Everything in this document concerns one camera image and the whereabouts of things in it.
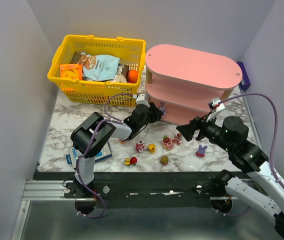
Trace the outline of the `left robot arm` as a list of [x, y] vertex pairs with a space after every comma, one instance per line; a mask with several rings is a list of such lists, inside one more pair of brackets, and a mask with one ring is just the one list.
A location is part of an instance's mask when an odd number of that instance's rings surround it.
[[71, 134], [72, 146], [77, 153], [74, 193], [90, 195], [91, 182], [94, 180], [95, 158], [110, 138], [121, 141], [134, 139], [145, 126], [161, 120], [163, 116], [154, 103], [139, 103], [123, 120], [105, 118], [98, 112], [92, 113]]

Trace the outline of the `small purple bunny toy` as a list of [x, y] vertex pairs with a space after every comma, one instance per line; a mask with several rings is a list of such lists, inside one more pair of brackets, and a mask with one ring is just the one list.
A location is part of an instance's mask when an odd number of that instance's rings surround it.
[[197, 151], [196, 151], [196, 156], [199, 157], [199, 158], [204, 158], [207, 147], [208, 147], [207, 145], [202, 146], [200, 144]]

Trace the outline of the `pink strawberry bear toy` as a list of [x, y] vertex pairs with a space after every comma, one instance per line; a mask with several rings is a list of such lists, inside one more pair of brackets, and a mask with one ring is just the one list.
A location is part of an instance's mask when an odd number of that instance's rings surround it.
[[179, 146], [181, 144], [181, 141], [182, 141], [182, 135], [180, 133], [175, 134], [172, 142]]

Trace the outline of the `purple bunny cup toy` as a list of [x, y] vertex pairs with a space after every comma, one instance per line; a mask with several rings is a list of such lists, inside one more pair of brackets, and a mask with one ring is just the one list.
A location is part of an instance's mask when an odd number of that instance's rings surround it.
[[122, 139], [118, 139], [118, 141], [119, 141], [121, 144], [126, 143], [126, 141], [125, 141], [125, 140], [122, 140]]

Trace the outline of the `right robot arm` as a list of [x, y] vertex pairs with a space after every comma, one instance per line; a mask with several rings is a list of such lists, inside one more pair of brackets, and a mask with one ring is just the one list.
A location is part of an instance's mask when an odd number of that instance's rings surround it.
[[237, 116], [229, 116], [224, 119], [222, 126], [218, 126], [213, 120], [196, 117], [189, 124], [176, 129], [188, 142], [194, 132], [199, 131], [198, 141], [207, 138], [225, 150], [232, 164], [262, 187], [266, 194], [246, 185], [226, 170], [213, 180], [215, 186], [224, 187], [226, 193], [241, 199], [269, 219], [284, 239], [284, 179], [271, 168], [268, 156], [247, 140], [249, 129], [244, 122]]

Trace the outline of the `purple bunny donut toy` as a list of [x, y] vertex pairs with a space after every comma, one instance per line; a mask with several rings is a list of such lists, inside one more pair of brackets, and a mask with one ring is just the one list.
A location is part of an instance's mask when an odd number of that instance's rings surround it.
[[164, 116], [166, 115], [165, 102], [160, 101], [158, 109], [163, 113]]

